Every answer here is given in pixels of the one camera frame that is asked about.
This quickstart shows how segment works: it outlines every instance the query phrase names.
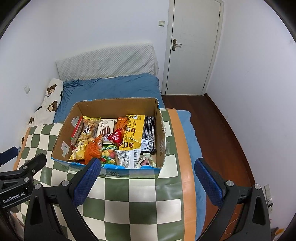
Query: door frame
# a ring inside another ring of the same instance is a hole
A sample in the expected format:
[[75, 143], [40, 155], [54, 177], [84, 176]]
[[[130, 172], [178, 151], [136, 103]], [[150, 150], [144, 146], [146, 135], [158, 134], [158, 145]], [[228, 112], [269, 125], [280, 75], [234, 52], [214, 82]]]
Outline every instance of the door frame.
[[[223, 22], [223, 13], [224, 13], [224, 2], [222, 0], [214, 0], [220, 3], [220, 16], [219, 16], [219, 23], [218, 23], [218, 30], [217, 30], [217, 37], [215, 41], [214, 52], [211, 60], [211, 64], [209, 67], [209, 71], [207, 73], [207, 78], [205, 80], [205, 85], [202, 89], [201, 95], [205, 94], [205, 90], [207, 88], [207, 84], [209, 83], [210, 76], [213, 70], [214, 62], [217, 56], [219, 41], [221, 37], [221, 30], [222, 30], [222, 22]], [[161, 87], [161, 94], [165, 95], [168, 83], [168, 69], [170, 64], [170, 53], [171, 53], [171, 42], [172, 42], [172, 35], [173, 35], [173, 21], [174, 21], [174, 8], [175, 8], [175, 0], [169, 0], [168, 4], [168, 30], [167, 30], [167, 39], [166, 39], [166, 47], [165, 47], [165, 64], [163, 69], [163, 83]]]

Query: door handle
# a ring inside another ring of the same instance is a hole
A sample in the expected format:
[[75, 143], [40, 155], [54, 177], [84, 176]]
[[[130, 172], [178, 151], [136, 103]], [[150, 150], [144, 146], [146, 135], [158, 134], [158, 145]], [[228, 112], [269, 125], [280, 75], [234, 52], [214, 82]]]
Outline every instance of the door handle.
[[172, 51], [175, 51], [176, 50], [176, 45], [182, 45], [182, 44], [176, 44], [177, 40], [174, 39], [173, 40], [173, 47], [172, 47]]

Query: white door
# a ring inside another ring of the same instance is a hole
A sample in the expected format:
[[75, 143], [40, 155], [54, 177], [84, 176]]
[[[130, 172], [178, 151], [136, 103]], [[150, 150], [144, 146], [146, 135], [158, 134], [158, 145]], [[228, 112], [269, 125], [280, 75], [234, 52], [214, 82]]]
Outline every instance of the white door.
[[[166, 95], [200, 95], [217, 37], [220, 3], [175, 0]], [[173, 51], [173, 40], [177, 42]]]

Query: white quilted headboard cover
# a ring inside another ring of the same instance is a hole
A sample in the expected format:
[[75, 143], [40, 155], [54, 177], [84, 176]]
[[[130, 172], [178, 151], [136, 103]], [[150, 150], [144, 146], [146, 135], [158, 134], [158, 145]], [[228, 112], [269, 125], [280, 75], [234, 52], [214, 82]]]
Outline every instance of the white quilted headboard cover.
[[152, 44], [105, 47], [56, 61], [60, 79], [91, 80], [131, 74], [158, 74]]

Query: silver bolt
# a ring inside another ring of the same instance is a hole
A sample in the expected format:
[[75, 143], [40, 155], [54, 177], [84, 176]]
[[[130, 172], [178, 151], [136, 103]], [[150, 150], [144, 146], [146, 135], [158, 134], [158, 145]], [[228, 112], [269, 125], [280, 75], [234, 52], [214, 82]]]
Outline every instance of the silver bolt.
[[35, 185], [35, 189], [38, 190], [38, 189], [40, 189], [40, 188], [41, 188], [41, 184], [40, 184], [40, 183], [38, 183], [38, 184]]
[[234, 182], [231, 181], [231, 180], [228, 180], [228, 181], [226, 182], [226, 184], [227, 184], [227, 186], [232, 187], [232, 186], [234, 185]]
[[62, 181], [62, 186], [64, 186], [64, 187], [66, 187], [66, 186], [68, 186], [69, 185], [69, 181], [68, 180], [63, 180]]
[[254, 187], [255, 187], [256, 189], [258, 189], [258, 190], [261, 189], [261, 186], [260, 186], [258, 183], [255, 183]]

